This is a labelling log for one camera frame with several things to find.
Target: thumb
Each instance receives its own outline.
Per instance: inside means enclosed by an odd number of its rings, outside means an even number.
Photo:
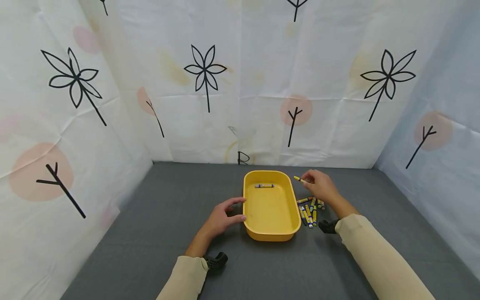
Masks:
[[[246,215],[236,215],[227,218],[227,225],[230,226],[235,223],[241,223],[247,219]]]

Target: right hand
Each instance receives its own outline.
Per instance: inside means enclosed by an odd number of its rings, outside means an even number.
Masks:
[[[307,183],[303,183],[303,186],[318,199],[328,204],[343,199],[327,174],[318,170],[308,170],[301,178],[307,181]]]

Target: crayon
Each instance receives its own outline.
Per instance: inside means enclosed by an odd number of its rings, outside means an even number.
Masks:
[[[302,203],[308,202],[308,201],[310,201],[312,198],[313,198],[313,197],[307,197],[307,198],[304,198],[304,199],[297,200],[297,204],[302,204]]]
[[[305,180],[303,180],[302,178],[300,178],[300,177],[298,177],[298,176],[293,176],[293,179],[298,180],[298,181],[300,181],[301,183],[305,183],[305,182],[306,182]]]
[[[313,198],[312,202],[310,203],[310,212],[313,212],[313,208],[315,207],[315,202],[317,202],[317,200]]]
[[[300,217],[301,217],[301,220],[302,220],[303,224],[305,226],[307,226],[307,219],[305,219],[305,215],[303,214],[303,212],[301,210],[301,206],[299,206],[299,212],[300,212]]]
[[[256,188],[273,188],[273,184],[255,184]]]
[[[322,200],[320,200],[318,198],[316,198],[316,199],[317,199],[318,208],[325,210],[325,202],[323,202]]]
[[[307,211],[308,221],[311,224],[312,223],[312,214],[310,213],[310,208],[308,207],[308,204],[305,204],[305,210]]]
[[[307,212],[305,211],[305,208],[303,206],[300,206],[300,209],[302,210],[303,215],[305,216],[305,219],[307,220],[308,228],[313,228],[313,225],[312,225],[310,219],[308,218],[308,215],[307,215]]]
[[[313,206],[313,226],[317,226],[317,207]]]

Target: black leaf outline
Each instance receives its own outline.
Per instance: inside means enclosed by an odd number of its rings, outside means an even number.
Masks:
[[[103,120],[102,115],[100,114],[100,112],[98,111],[98,108],[96,107],[95,103],[93,103],[93,100],[90,97],[90,95],[93,95],[96,98],[102,99],[102,96],[100,95],[100,93],[89,83],[89,81],[93,80],[97,76],[98,70],[96,69],[81,70],[77,61],[77,57],[75,56],[75,54],[73,53],[70,47],[67,50],[67,54],[69,56],[69,64],[67,64],[66,62],[62,61],[60,58],[58,58],[57,56],[49,52],[46,52],[44,50],[40,50],[40,51],[42,52],[43,56],[48,61],[48,63],[55,70],[60,72],[60,75],[55,75],[50,79],[50,81],[48,82],[48,85],[50,87],[59,88],[59,89],[69,86],[70,99],[72,100],[73,106],[75,106],[75,108],[78,108],[80,106],[80,103],[82,102],[84,95],[86,95],[86,97],[88,98],[88,101],[90,101],[90,104],[95,109],[95,112],[102,120],[103,125],[106,126],[107,124],[105,123],[105,120]],[[65,82],[62,82],[61,84],[55,84],[55,81],[58,82],[59,80],[65,80],[65,79],[66,79],[66,82],[70,81],[70,83],[65,84]]]
[[[155,112],[155,109],[153,108],[153,105],[152,105],[152,100],[150,100],[150,98],[148,99],[148,101],[146,101],[146,103],[148,104],[148,106],[152,109],[153,111],[153,114],[155,115],[155,118],[156,118],[156,121],[158,122],[158,125],[160,126],[160,131],[162,132],[162,137],[165,138],[165,135],[163,134],[163,129],[162,129],[162,125],[160,125],[160,121],[158,120],[158,117],[156,116],[156,112]]]
[[[42,180],[42,179],[38,179],[36,180],[36,182],[38,183],[43,183],[43,184],[51,184],[51,185],[58,185],[60,186],[60,188],[63,190],[63,192],[67,195],[68,199],[70,199],[71,203],[73,204],[73,206],[75,206],[75,208],[77,209],[77,211],[80,213],[80,215],[82,216],[82,218],[86,218],[83,210],[80,208],[80,206],[78,206],[78,203],[75,201],[75,199],[72,197],[72,195],[70,194],[70,192],[67,190],[67,188],[65,187],[65,185],[63,184],[63,182],[61,182],[60,178],[58,177],[57,173],[58,173],[58,168],[59,168],[59,165],[58,165],[58,162],[55,162],[55,170],[52,169],[52,167],[49,165],[49,164],[46,164],[45,167],[47,168],[47,170],[50,172],[50,174],[52,175],[53,179],[55,181],[50,181],[50,180]]]
[[[105,9],[105,14],[108,16],[107,7],[105,6],[105,0],[100,0],[103,3],[103,8]]]
[[[427,138],[429,136],[431,136],[432,134],[436,134],[437,132],[436,131],[432,131],[433,130],[433,125],[430,126],[430,128],[428,129],[427,131],[427,134],[425,134],[425,126],[423,127],[422,129],[422,141],[420,143],[420,145],[417,147],[417,149],[415,150],[415,152],[413,153],[412,155],[412,158],[410,159],[410,161],[408,162],[407,166],[405,167],[405,169],[408,169],[408,167],[410,167],[410,164],[412,163],[412,160],[415,158],[415,155],[417,155],[417,152],[420,150],[420,148],[422,147],[423,143],[427,140]]]
[[[207,51],[205,57],[200,53],[200,51],[194,46],[192,46],[192,55],[193,55],[193,60],[195,61],[196,65],[188,65],[185,68],[183,68],[185,71],[187,71],[190,74],[197,75],[197,78],[195,80],[195,92],[198,92],[203,85],[205,84],[205,91],[207,94],[207,106],[208,106],[208,112],[210,112],[210,98],[208,95],[208,86],[211,86],[213,89],[218,91],[218,84],[216,82],[215,77],[213,76],[214,74],[220,74],[224,72],[227,68],[225,66],[222,66],[220,64],[213,64],[213,61],[215,59],[215,45],[211,46],[210,49]],[[213,71],[209,70],[211,68],[217,68],[220,67],[219,71]]]
[[[295,7],[295,16],[293,17],[293,22],[297,20],[297,11],[299,10],[299,7],[305,4],[308,0],[304,0],[302,3],[300,3],[300,0],[297,0],[297,4],[293,3],[291,0],[287,0],[293,7]]]
[[[403,69],[406,68],[408,64],[412,61],[415,53],[417,53],[416,50],[410,52],[409,54],[405,55],[397,63],[394,64],[395,60],[393,58],[393,55],[390,53],[390,51],[385,49],[382,55],[382,62],[381,62],[382,70],[368,71],[363,74],[360,74],[360,76],[363,79],[366,79],[368,81],[375,81],[375,83],[368,89],[364,99],[370,98],[373,95],[376,95],[378,92],[380,92],[377,99],[377,103],[373,108],[372,114],[370,115],[368,122],[372,120],[373,114],[377,110],[378,103],[380,102],[380,98],[382,97],[383,93],[385,93],[389,99],[393,100],[393,97],[395,96],[395,91],[396,91],[396,83],[409,81],[416,77],[416,75],[412,72],[403,71]],[[374,74],[380,75],[381,77],[374,78],[372,77],[372,75]],[[407,77],[406,79],[398,78],[401,75],[405,75],[405,74],[407,74],[409,77]]]
[[[290,110],[288,110],[288,114],[292,118],[292,127],[290,128],[290,137],[288,138],[288,147],[290,147],[290,142],[292,141],[292,133],[293,133],[293,126],[295,126],[295,119],[297,118],[297,115],[303,111],[303,109],[298,110],[299,107],[295,107],[295,112],[292,114]]]

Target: left hand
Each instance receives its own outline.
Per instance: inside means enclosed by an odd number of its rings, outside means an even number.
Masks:
[[[245,215],[236,215],[236,216],[227,216],[226,212],[233,210],[232,205],[237,203],[243,203],[247,199],[243,197],[230,198],[225,202],[222,202],[215,206],[213,212],[202,226],[199,231],[199,234],[202,234],[208,239],[213,239],[214,237],[222,234],[227,230],[227,228],[236,223],[244,222],[247,217]]]

